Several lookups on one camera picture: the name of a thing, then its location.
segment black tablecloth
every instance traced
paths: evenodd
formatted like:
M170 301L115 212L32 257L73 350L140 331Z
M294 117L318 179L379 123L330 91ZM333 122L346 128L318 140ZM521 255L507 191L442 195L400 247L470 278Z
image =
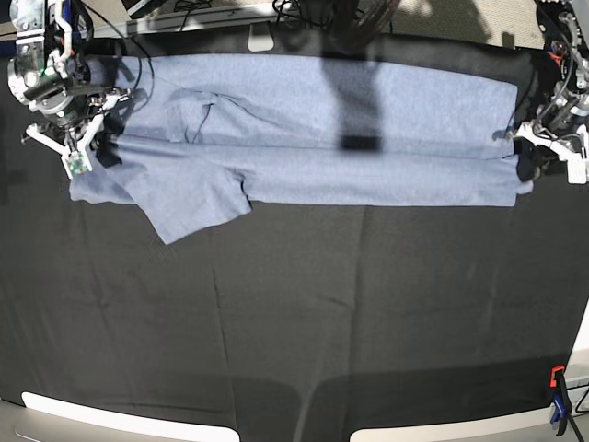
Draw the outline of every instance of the black tablecloth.
M153 56L243 52L246 36L140 42ZM274 52L334 55L313 32L277 41ZM360 56L509 81L519 118L553 84L536 52L386 36ZM589 294L589 194L564 176L512 209L254 204L165 247L136 207L70 202L59 158L19 144L29 113L6 61L0 91L4 400L31 391L255 442L548 405Z

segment blue clamp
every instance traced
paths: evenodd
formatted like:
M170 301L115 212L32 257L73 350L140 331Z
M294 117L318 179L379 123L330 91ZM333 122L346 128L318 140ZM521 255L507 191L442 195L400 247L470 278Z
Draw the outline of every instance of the blue clamp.
M552 402L554 403L555 410L554 414L552 414L552 418L550 419L550 423L554 425L561 419L566 418L567 412L564 408L564 403L562 402L560 395L555 394Z

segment metal bracket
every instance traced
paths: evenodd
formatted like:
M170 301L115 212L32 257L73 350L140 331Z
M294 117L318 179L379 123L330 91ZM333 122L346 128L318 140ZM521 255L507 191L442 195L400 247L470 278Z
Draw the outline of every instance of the metal bracket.
M564 2L572 6L585 41L589 41L589 0L564 0Z
M17 66L27 87L35 87L45 67L46 0L18 3Z
M100 131L106 114L112 110L119 101L126 100L127 98L129 98L129 96L118 89L111 91L107 95L98 115L96 115L86 126L86 131L82 138L76 143L74 151L70 150L68 146L61 145L46 134L43 134L37 124L32 124L27 128L27 135L32 139L37 140L42 145L46 145L51 150L54 150L62 157L65 173L67 173L67 177L71 180L75 175L81 175L82 173L92 171L92 164L90 163L87 149L96 134Z
M587 159L587 147L589 146L589 134L587 127L581 126L577 134L583 139L583 151L573 152L560 141L549 140L534 134L531 122L524 122L515 133L515 138L525 138L534 145L543 145L559 156L560 161L567 163L567 171L570 184L587 184L589 181L589 159Z

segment folded shirt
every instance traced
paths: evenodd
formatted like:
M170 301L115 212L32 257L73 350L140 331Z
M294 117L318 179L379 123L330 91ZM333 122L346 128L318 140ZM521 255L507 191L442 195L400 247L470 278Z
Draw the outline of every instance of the folded shirt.
M513 85L400 64L260 54L93 62L139 88L111 142L121 164L71 183L73 200L138 204L166 243L249 201L513 206L531 191L502 134Z

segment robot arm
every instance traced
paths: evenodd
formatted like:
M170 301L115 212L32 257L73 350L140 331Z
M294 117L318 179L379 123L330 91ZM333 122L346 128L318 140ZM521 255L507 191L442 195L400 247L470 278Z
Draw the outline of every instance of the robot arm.
M560 30L547 41L560 64L562 81L536 118L513 132L565 162L570 184L589 181L589 0L540 0L538 11Z
M90 143L130 91L90 85L83 49L93 24L80 0L13 0L10 11L17 56L8 66L8 85L48 121L30 125L27 137L60 154L70 179L91 171Z

